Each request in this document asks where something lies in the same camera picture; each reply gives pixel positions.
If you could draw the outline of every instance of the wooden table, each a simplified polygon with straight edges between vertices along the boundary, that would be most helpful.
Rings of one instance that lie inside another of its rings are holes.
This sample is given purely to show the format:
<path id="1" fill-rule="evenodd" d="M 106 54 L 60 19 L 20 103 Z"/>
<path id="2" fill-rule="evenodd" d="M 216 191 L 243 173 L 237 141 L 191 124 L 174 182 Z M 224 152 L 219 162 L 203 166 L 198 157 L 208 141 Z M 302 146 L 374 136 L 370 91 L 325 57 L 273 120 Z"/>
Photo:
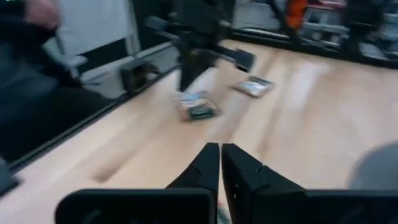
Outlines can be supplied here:
<path id="1" fill-rule="evenodd" d="M 252 99 L 230 86 L 246 74 L 220 61 L 191 91 L 223 110 L 183 123 L 174 105 L 178 72 L 21 170 L 0 200 L 2 223 L 53 223 L 66 194 L 82 188 L 162 188 L 206 142 L 233 142 L 308 188 L 345 188 L 356 163 L 398 138 L 396 71 L 227 41 L 257 55 L 252 75 L 276 88 Z M 220 182 L 220 200 L 225 195 Z"/>

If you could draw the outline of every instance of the person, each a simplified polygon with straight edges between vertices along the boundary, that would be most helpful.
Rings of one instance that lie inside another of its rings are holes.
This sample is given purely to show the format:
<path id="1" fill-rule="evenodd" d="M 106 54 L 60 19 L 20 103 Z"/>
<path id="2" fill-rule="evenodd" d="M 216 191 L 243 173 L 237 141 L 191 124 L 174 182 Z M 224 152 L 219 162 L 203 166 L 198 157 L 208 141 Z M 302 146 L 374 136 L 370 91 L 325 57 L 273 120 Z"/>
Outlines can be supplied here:
<path id="1" fill-rule="evenodd" d="M 82 88 L 43 50 L 59 25 L 52 0 L 0 0 L 0 156 L 7 162 L 111 102 Z"/>

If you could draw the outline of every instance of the orange object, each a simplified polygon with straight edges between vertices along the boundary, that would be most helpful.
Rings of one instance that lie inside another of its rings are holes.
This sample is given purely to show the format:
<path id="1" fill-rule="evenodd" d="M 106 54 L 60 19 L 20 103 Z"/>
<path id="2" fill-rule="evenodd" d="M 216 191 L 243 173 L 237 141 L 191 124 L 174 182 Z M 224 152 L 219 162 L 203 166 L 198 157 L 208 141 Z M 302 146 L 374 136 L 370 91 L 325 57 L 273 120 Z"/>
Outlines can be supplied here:
<path id="1" fill-rule="evenodd" d="M 290 0 L 287 6 L 287 24 L 297 30 L 301 28 L 308 0 Z"/>

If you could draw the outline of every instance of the person's hand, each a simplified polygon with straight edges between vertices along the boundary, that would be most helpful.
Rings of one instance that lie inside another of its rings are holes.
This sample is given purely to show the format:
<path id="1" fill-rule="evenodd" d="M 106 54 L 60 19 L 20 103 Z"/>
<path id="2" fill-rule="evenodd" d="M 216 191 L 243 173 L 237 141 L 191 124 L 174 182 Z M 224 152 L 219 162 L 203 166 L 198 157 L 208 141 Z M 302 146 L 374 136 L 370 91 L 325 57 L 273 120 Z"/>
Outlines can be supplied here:
<path id="1" fill-rule="evenodd" d="M 54 30 L 59 25 L 59 12 L 53 0 L 25 0 L 25 20 L 28 23 Z"/>

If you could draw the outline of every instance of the small package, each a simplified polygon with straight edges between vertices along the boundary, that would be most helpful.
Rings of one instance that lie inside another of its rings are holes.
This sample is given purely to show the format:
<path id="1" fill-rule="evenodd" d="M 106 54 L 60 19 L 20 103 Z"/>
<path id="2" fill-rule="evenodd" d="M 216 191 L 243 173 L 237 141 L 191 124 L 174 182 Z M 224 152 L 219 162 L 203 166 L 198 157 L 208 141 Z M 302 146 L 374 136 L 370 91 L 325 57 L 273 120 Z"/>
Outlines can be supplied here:
<path id="1" fill-rule="evenodd" d="M 272 90 L 274 83 L 258 77 L 249 76 L 246 80 L 240 81 L 233 86 L 235 90 L 246 93 L 252 97 L 262 97 L 265 93 Z"/>
<path id="2" fill-rule="evenodd" d="M 183 121 L 213 118 L 221 113 L 206 91 L 181 93 L 177 100 L 177 108 Z"/>

